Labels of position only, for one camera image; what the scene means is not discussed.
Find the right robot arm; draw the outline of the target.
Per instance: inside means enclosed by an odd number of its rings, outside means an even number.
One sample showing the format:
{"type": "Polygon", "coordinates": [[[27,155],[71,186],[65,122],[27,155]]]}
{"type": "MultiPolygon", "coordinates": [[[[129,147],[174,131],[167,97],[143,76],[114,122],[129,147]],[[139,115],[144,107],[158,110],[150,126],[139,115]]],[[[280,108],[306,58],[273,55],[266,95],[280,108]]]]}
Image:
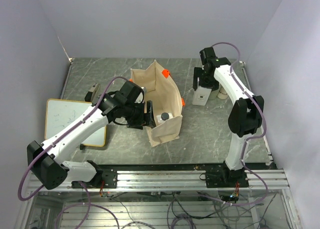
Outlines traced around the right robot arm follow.
{"type": "Polygon", "coordinates": [[[245,156],[249,140],[265,122],[264,99],[254,95],[238,78],[226,57],[217,57],[212,47],[199,52],[201,67],[193,72],[193,105],[205,106],[211,93],[223,88],[232,102],[228,127],[232,133],[228,155],[219,172],[207,175],[231,187],[244,176],[245,156]]]}

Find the white bottle grey cap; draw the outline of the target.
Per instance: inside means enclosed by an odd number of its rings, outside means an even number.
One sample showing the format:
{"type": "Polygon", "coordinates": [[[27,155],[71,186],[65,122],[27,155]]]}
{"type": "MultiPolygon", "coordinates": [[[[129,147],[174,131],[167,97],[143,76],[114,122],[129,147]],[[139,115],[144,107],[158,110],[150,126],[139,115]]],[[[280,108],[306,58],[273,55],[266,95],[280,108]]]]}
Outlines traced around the white bottle grey cap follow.
{"type": "Polygon", "coordinates": [[[205,106],[210,97],[212,89],[200,86],[199,78],[197,78],[196,86],[197,87],[194,90],[192,97],[192,104],[195,106],[205,106]]]}
{"type": "Polygon", "coordinates": [[[172,118],[173,118],[173,114],[172,114],[172,113],[170,113],[170,112],[163,112],[163,113],[158,114],[158,115],[156,116],[155,121],[156,121],[156,124],[157,124],[157,125],[161,125],[161,124],[163,124],[164,122],[166,122],[167,120],[172,119],[172,118]]]}

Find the beige canvas tote bag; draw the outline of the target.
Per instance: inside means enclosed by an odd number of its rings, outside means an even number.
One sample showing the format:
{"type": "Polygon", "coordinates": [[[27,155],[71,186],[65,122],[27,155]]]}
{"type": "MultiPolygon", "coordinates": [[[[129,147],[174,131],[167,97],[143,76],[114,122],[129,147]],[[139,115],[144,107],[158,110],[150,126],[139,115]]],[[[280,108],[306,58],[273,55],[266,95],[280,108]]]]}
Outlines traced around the beige canvas tote bag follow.
{"type": "Polygon", "coordinates": [[[131,69],[130,80],[147,92],[144,101],[152,101],[153,116],[172,113],[173,118],[154,128],[147,127],[146,132],[151,146],[167,143],[179,138],[182,126],[184,100],[170,72],[156,60],[147,69],[131,69]]]}

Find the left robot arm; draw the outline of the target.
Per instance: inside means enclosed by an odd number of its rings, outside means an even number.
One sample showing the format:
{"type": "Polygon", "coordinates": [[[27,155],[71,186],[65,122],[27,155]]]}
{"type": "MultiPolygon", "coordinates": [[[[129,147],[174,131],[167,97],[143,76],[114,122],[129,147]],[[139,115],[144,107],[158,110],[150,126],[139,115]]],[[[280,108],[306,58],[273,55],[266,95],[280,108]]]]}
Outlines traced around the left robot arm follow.
{"type": "Polygon", "coordinates": [[[132,129],[156,126],[152,101],[145,100],[147,89],[127,80],[120,90],[103,94],[84,113],[55,136],[27,146],[28,167],[42,186],[52,190],[64,181],[83,182],[96,188],[106,183],[106,173],[91,160],[68,161],[69,154],[88,137],[116,119],[124,118],[132,129]]]}

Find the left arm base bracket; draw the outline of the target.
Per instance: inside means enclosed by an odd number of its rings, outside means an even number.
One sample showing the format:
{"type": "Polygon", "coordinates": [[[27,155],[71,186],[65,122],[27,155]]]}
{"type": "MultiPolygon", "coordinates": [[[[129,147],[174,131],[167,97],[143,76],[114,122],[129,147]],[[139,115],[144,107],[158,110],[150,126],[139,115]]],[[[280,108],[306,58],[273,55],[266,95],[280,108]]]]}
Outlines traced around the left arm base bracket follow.
{"type": "Polygon", "coordinates": [[[98,172],[92,180],[82,182],[87,189],[115,189],[117,187],[118,174],[113,170],[103,170],[98,172]]]}

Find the beige bottle wooden cap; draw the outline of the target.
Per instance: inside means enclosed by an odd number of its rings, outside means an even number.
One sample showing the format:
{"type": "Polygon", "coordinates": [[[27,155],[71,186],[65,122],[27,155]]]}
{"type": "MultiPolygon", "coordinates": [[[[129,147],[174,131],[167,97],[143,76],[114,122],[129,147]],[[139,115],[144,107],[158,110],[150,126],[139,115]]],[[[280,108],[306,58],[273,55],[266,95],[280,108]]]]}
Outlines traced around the beige bottle wooden cap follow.
{"type": "Polygon", "coordinates": [[[219,88],[219,92],[217,94],[217,97],[221,100],[225,100],[228,98],[228,93],[227,91],[224,89],[224,87],[221,85],[220,88],[219,88]]]}
{"type": "Polygon", "coordinates": [[[218,96],[219,91],[219,88],[216,90],[212,90],[209,94],[208,100],[214,100],[218,96]]]}

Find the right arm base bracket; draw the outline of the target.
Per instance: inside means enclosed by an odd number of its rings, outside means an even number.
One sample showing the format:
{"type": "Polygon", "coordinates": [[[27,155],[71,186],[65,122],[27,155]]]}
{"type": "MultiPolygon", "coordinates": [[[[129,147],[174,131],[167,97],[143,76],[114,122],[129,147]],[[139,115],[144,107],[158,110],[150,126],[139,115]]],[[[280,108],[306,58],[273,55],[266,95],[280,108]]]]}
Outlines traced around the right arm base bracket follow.
{"type": "Polygon", "coordinates": [[[247,174],[240,170],[240,172],[232,171],[206,171],[201,173],[199,179],[205,182],[207,188],[235,188],[238,185],[240,188],[247,188],[249,186],[246,180],[247,174]]]}

